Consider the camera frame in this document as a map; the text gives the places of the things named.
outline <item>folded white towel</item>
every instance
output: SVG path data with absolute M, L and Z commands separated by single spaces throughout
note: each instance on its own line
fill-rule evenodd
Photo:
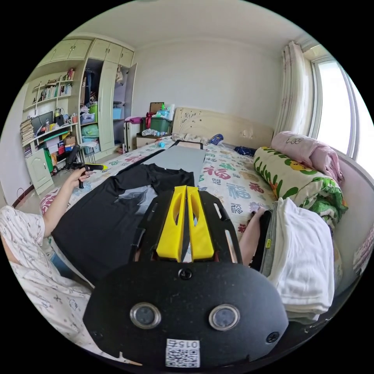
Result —
M 274 261 L 268 279 L 289 318 L 318 319 L 334 297 L 333 243 L 328 225 L 289 198 L 278 200 Z

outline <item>computer monitor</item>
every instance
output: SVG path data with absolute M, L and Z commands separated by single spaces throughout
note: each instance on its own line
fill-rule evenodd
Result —
M 34 132 L 38 131 L 42 126 L 44 126 L 46 124 L 47 119 L 50 124 L 53 123 L 53 111 L 33 117 L 31 119 L 31 124 L 34 129 Z

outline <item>cream headboard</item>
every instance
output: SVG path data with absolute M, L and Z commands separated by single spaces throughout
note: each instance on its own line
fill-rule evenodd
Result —
M 228 114 L 192 108 L 176 108 L 173 133 L 212 138 L 222 134 L 224 143 L 259 148 L 270 146 L 273 129 Z

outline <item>green leaf pattern blanket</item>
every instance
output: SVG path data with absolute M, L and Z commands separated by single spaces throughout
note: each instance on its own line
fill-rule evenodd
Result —
M 257 149 L 254 167 L 270 185 L 276 198 L 290 198 L 297 206 L 322 217 L 334 230 L 348 209 L 338 184 L 269 147 Z

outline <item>bedsheet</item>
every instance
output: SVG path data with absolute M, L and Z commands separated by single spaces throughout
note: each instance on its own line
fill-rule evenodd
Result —
M 174 144 L 171 139 L 164 139 L 162 142 L 165 144 L 164 149 Z M 257 211 L 260 206 L 271 209 L 276 198 L 271 187 L 256 175 L 253 157 L 239 155 L 234 150 L 212 144 L 205 145 L 203 148 L 206 150 L 206 156 L 199 178 L 199 190 L 207 191 L 220 199 L 240 240 L 251 212 Z M 85 187 L 74 189 L 67 209 L 70 209 L 105 179 L 159 150 L 160 146 L 157 143 L 147 145 L 108 161 L 105 163 L 108 167 L 106 170 L 89 172 L 89 178 L 84 183 Z M 42 214 L 48 209 L 58 191 L 59 189 L 55 189 L 42 199 L 40 205 Z M 69 264 L 56 245 L 53 247 L 58 256 Z M 185 261 L 190 260 L 191 250 L 189 249 Z

